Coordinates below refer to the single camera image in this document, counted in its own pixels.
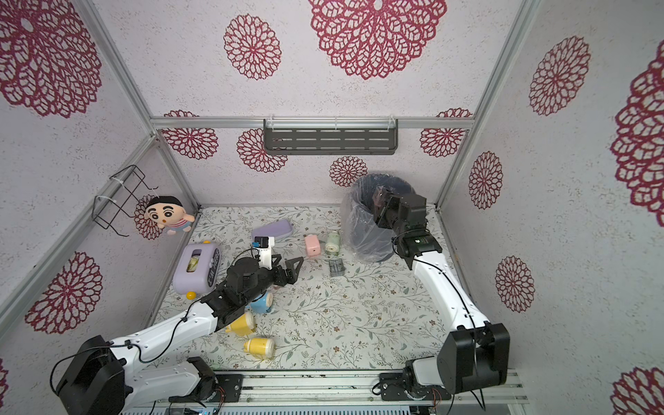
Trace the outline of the green pencil sharpener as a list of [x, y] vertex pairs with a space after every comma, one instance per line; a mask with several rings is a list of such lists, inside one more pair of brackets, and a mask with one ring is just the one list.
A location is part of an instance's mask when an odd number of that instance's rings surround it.
[[341, 235], [338, 231], [330, 231], [324, 244], [325, 252], [328, 255], [338, 256], [341, 250]]

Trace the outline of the blue pencil sharpener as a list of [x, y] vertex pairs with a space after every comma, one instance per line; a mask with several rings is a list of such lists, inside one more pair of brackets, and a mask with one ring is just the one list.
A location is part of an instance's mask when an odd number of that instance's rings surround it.
[[273, 293], [265, 292], [250, 303], [250, 308], [257, 314], [269, 314], [273, 309], [273, 302]]

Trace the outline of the clear sharpener shavings tray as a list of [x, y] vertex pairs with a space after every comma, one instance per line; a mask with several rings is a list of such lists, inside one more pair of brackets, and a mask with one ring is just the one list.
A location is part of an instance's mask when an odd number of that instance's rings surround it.
[[328, 265], [330, 268], [330, 276], [333, 278], [345, 275], [346, 268], [342, 259], [329, 259]]

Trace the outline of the pink pencil sharpener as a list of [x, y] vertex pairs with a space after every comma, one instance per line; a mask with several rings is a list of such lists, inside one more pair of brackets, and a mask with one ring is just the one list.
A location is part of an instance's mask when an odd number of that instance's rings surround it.
[[315, 234], [306, 235], [304, 244], [308, 258], [315, 258], [322, 254], [321, 242]]

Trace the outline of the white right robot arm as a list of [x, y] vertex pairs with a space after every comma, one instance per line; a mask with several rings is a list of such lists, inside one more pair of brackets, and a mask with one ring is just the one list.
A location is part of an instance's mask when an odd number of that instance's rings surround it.
[[394, 253], [429, 292], [447, 330], [436, 356], [408, 361], [399, 386], [420, 399], [503, 385], [508, 377], [510, 335], [492, 323], [451, 275], [442, 246], [427, 228], [425, 197], [399, 194], [383, 186], [373, 194], [373, 219], [394, 232]]

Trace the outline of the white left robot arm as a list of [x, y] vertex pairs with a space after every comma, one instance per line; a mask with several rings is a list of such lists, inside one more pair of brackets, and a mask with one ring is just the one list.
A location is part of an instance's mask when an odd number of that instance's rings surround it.
[[150, 369], [169, 350], [223, 330], [273, 285], [297, 282], [303, 258], [274, 254], [268, 266], [238, 259], [214, 290], [182, 313], [131, 335], [107, 341], [97, 335], [64, 358], [68, 364], [52, 392], [69, 414], [121, 414], [161, 399], [202, 402], [217, 387], [215, 371], [200, 356], [171, 367]]

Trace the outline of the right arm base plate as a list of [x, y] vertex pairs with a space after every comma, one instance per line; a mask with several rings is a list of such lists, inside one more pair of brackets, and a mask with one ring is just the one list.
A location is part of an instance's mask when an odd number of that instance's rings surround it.
[[379, 381], [373, 385], [371, 392], [383, 401], [446, 401], [452, 395], [441, 386], [422, 386], [413, 379], [399, 372], [383, 372]]

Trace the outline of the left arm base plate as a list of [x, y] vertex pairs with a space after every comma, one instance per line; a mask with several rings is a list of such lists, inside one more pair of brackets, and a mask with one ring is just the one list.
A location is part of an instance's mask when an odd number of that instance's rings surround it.
[[243, 386], [243, 375], [221, 373], [220, 375], [204, 375], [189, 394], [169, 397], [169, 403], [219, 404], [236, 403], [240, 399]]

